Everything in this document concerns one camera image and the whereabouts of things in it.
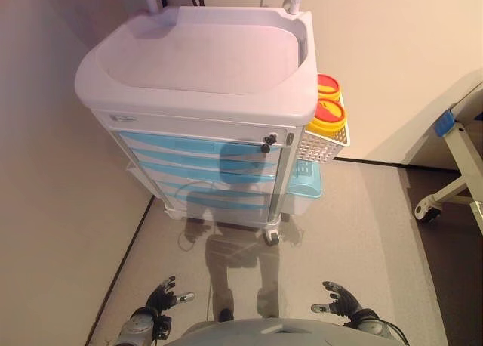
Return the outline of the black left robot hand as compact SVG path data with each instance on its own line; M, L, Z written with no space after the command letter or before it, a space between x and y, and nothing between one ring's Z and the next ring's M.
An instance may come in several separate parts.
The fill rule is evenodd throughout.
M175 295L173 288L175 287L175 276L169 276L163 280L149 295L146 301L146 307L154 310L157 314L169 310L177 304L185 304L195 299L193 292L187 292Z

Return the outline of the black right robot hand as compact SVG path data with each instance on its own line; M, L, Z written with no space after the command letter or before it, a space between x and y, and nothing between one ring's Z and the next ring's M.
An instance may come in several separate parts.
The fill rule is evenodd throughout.
M310 310L316 314L330 313L341 317L348 317L351 323L359 321L357 313L362 311L362 306L356 297L342 285L323 281L322 285L330 293L331 303L312 304Z

